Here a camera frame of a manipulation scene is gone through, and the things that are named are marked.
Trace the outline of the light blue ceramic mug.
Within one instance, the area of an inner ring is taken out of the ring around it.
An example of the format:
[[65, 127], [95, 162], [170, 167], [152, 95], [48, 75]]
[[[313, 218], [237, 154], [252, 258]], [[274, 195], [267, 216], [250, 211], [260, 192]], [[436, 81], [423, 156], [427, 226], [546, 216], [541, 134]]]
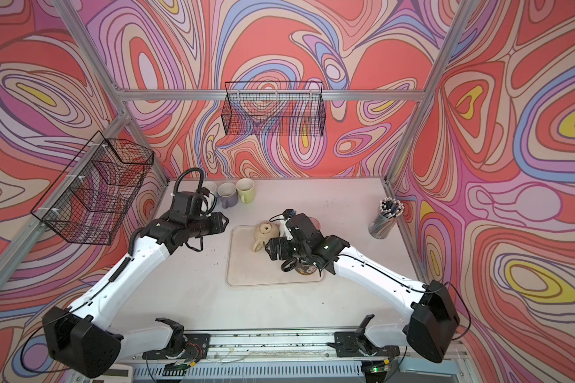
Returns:
[[217, 197], [217, 184], [213, 181], [207, 180], [203, 183], [203, 187], [209, 192], [206, 196], [209, 203], [213, 203]]

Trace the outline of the cream speckled round mug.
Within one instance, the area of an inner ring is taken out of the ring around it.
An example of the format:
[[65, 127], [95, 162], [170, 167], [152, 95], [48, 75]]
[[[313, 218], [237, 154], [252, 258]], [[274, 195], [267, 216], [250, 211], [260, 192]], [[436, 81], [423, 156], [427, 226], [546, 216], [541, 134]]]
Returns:
[[278, 226], [271, 222], [263, 222], [259, 224], [254, 231], [254, 243], [252, 245], [253, 252], [262, 250], [270, 239], [280, 236]]

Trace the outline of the purple ceramic mug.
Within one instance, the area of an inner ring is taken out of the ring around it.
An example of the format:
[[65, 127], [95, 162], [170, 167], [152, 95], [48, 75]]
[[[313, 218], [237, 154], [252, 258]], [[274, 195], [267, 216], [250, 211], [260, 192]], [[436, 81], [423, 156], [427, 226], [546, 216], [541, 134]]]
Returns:
[[223, 183], [217, 188], [217, 196], [223, 209], [235, 207], [239, 202], [238, 191], [234, 183]]

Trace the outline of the beige rectangular tray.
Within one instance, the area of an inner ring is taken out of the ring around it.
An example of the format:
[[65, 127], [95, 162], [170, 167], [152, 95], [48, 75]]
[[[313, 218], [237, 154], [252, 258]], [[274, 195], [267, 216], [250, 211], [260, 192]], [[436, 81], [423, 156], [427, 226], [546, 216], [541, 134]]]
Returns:
[[263, 287], [288, 284], [318, 283], [325, 274], [315, 271], [302, 275], [281, 271], [280, 261], [271, 261], [264, 251], [253, 252], [255, 225], [233, 228], [231, 233], [226, 282], [230, 287]]

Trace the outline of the light green ceramic mug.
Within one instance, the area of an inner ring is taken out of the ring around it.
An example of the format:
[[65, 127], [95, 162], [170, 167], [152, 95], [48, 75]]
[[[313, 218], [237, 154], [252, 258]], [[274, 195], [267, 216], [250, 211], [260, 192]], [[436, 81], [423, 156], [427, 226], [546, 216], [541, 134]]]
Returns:
[[236, 182], [236, 190], [242, 204], [251, 204], [255, 200], [255, 182], [249, 178], [242, 178]]

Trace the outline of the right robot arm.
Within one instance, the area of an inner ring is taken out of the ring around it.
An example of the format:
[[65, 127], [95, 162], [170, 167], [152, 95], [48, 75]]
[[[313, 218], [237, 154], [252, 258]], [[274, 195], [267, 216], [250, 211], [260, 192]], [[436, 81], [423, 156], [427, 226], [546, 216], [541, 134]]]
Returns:
[[349, 279], [378, 295], [398, 313], [394, 323], [374, 323], [375, 315], [362, 320], [349, 353], [375, 356], [382, 349], [406, 345], [429, 362], [443, 361], [460, 324], [447, 284], [409, 279], [368, 258], [348, 241], [325, 236], [305, 214], [288, 209], [269, 222], [279, 235], [265, 250], [284, 266], [301, 264], [319, 273]]

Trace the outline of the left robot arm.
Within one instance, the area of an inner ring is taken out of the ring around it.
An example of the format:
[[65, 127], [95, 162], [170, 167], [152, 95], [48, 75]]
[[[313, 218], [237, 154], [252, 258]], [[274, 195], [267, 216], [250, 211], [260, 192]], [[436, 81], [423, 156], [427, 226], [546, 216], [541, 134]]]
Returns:
[[115, 362], [137, 354], [159, 351], [169, 359], [184, 357], [188, 339], [179, 322], [158, 318], [151, 327], [126, 332], [111, 326], [126, 300], [177, 249], [202, 252], [206, 236], [225, 232], [229, 220], [207, 201], [209, 194], [202, 169], [184, 171], [173, 187], [170, 209], [134, 231], [121, 260], [67, 308], [54, 306], [43, 316], [51, 359], [98, 378]]

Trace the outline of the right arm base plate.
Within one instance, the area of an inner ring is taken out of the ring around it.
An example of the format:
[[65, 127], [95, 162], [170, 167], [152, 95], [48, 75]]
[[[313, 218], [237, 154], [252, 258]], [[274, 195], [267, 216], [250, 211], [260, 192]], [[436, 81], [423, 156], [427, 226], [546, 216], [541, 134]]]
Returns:
[[327, 345], [335, 350], [338, 357], [386, 357], [393, 359], [401, 354], [398, 346], [375, 346], [364, 335], [354, 331], [335, 332], [334, 341], [327, 343]]

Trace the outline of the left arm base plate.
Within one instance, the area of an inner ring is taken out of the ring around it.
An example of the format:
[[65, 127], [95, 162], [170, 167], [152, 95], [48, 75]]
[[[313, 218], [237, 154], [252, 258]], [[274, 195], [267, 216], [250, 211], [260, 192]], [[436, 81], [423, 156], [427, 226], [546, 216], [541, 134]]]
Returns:
[[185, 360], [199, 362], [206, 359], [209, 352], [211, 334], [185, 334], [183, 341], [171, 340], [164, 349], [147, 351], [142, 354], [145, 360]]

